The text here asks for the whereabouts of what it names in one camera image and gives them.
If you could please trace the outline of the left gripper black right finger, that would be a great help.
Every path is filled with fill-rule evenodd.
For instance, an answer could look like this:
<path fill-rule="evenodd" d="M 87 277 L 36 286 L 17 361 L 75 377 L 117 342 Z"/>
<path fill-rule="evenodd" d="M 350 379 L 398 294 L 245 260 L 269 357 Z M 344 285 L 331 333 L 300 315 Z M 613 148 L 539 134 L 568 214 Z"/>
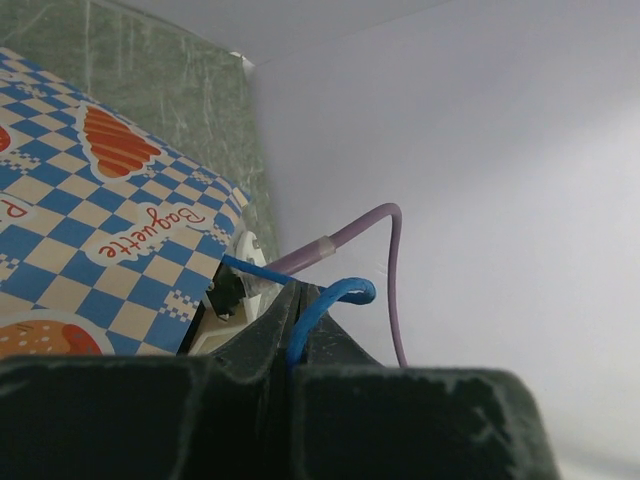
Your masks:
<path fill-rule="evenodd" d="M 527 386 L 501 369 L 386 367 L 323 314 L 287 371 L 292 479 L 557 479 Z"/>

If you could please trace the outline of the blue checkered paper bag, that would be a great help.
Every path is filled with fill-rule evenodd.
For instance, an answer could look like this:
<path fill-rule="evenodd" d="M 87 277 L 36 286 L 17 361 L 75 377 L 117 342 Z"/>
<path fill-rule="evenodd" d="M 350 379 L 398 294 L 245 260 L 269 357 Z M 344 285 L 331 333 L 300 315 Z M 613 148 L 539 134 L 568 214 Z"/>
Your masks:
<path fill-rule="evenodd" d="M 168 354 L 248 199 L 41 66 L 1 52 L 1 353 Z"/>

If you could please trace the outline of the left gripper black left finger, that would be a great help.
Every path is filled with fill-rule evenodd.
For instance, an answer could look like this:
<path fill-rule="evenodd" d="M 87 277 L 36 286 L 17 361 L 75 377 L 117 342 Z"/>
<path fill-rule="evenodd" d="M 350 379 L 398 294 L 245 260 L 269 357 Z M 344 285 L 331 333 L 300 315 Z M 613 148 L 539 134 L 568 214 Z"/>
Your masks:
<path fill-rule="evenodd" d="M 295 288 L 216 351 L 1 363 L 5 479 L 284 479 Z"/>

